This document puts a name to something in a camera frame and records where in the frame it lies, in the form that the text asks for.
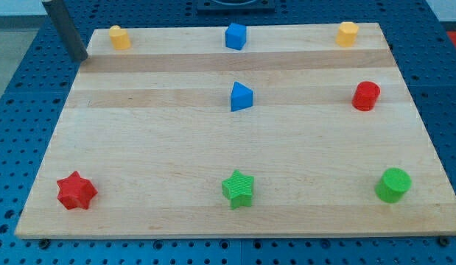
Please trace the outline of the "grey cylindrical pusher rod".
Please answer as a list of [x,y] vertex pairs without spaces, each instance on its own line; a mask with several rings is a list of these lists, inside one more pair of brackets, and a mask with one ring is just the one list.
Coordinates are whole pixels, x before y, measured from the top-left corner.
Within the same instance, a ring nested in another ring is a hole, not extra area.
[[42,0],[41,4],[57,30],[71,61],[81,63],[86,60],[88,58],[86,47],[64,0]]

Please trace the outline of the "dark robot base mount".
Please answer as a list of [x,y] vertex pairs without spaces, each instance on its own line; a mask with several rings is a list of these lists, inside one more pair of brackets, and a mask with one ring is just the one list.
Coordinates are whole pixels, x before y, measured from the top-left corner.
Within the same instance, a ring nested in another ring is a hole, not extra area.
[[197,0],[198,12],[213,13],[221,11],[272,11],[275,0]]

